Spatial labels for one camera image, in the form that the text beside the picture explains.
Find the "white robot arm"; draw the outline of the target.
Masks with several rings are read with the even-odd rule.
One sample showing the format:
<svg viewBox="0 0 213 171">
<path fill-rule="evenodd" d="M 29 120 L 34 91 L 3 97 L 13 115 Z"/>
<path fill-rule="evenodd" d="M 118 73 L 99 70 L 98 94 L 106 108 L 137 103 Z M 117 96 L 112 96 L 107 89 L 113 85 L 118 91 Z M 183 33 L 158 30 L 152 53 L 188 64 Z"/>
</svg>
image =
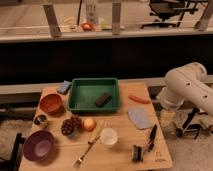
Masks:
<svg viewBox="0 0 213 171">
<path fill-rule="evenodd" d="M 206 76 L 206 68 L 198 62 L 171 69 L 157 99 L 164 109 L 170 110 L 178 110 L 188 100 L 213 116 L 213 89 L 203 83 Z"/>
</svg>

